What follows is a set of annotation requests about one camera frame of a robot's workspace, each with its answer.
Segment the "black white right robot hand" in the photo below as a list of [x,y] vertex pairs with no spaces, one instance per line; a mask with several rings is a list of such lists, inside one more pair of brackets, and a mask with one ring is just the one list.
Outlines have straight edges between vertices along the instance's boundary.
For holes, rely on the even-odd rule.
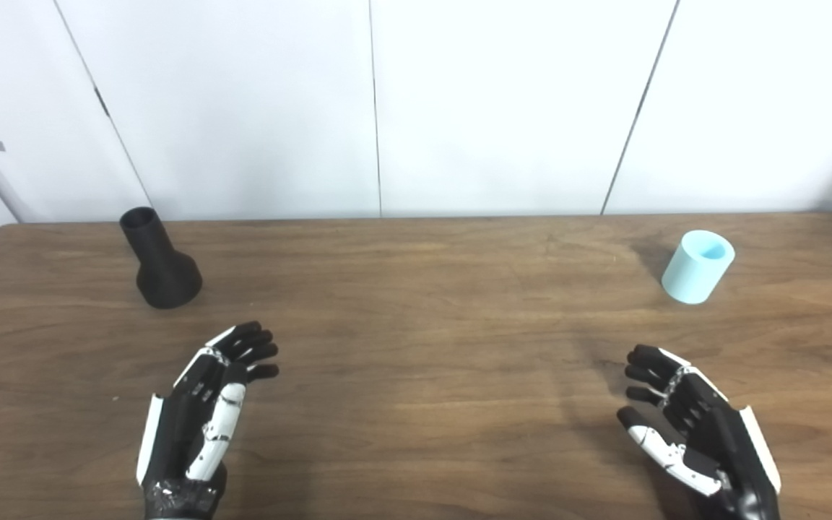
[[653,405],[671,441],[637,409],[617,418],[631,440],[691,493],[699,519],[779,519],[781,477],[750,406],[734,408],[703,372],[667,350],[637,344],[627,356],[632,402]]

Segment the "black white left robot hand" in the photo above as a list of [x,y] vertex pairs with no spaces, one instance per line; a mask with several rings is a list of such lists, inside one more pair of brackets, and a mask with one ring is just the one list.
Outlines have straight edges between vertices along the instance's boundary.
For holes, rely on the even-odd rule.
[[248,385],[274,378],[278,346],[257,321],[199,348],[168,395],[152,395],[136,459],[146,519],[211,519],[227,490],[224,459]]

